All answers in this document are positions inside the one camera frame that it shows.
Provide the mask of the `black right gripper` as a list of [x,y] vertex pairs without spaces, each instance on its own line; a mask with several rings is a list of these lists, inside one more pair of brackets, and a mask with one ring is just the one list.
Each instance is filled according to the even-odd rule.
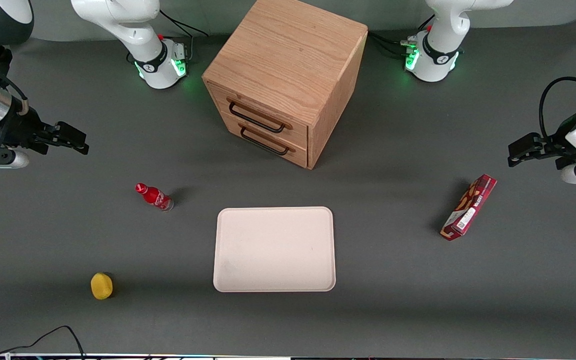
[[54,134],[51,126],[41,121],[36,112],[25,115],[8,114],[0,121],[0,148],[18,148],[47,153],[50,146],[65,147],[82,155],[89,153],[86,134],[64,121],[57,121]]

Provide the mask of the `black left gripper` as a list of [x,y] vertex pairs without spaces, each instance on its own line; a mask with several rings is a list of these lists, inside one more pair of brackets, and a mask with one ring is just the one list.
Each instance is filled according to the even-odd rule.
[[530,132],[509,145],[508,167],[516,167],[530,160],[555,158],[556,168],[576,165],[576,148],[566,139],[568,132],[545,135],[546,145],[537,132]]

